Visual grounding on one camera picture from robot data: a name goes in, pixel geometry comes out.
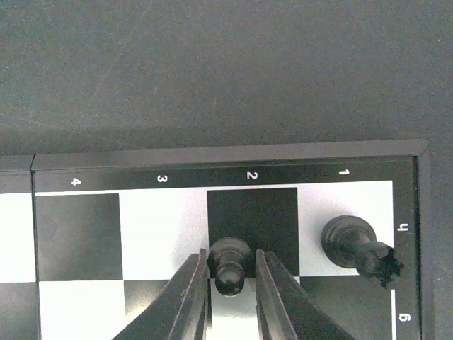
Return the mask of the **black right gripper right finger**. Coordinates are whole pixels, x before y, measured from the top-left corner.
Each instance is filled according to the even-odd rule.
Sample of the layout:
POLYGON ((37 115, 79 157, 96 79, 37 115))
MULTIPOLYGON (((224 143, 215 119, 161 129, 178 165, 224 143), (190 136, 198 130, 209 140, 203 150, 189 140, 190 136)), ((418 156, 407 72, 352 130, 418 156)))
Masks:
POLYGON ((256 252, 256 310, 261 339, 352 339, 308 296, 272 252, 256 252))

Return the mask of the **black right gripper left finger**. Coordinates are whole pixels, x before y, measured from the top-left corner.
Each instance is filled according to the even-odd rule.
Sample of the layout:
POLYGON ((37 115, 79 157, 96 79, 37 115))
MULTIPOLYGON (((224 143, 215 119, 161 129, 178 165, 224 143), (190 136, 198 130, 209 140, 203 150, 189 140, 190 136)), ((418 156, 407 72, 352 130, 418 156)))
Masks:
POLYGON ((207 251, 201 249, 189 255, 159 296, 115 339, 205 339, 207 312, 207 251))

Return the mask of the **black pawn chess piece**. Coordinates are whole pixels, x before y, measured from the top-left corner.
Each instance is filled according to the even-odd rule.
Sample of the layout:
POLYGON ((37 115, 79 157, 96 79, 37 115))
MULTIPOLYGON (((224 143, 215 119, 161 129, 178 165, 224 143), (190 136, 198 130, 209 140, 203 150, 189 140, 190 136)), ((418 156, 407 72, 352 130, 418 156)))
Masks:
POLYGON ((237 237, 217 240, 210 247, 207 264, 217 291, 227 297, 238 295, 255 273, 252 249, 237 237))

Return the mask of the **black rook chess piece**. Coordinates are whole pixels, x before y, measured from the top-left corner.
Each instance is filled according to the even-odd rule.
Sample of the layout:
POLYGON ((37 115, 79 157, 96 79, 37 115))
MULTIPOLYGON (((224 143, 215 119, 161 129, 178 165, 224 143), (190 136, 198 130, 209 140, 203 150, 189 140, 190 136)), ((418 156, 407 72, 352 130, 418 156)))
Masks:
POLYGON ((395 249, 377 239, 370 223, 360 217, 341 215, 324 226, 321 246, 325 255, 341 268, 355 269, 360 276, 391 290, 406 273, 395 249))

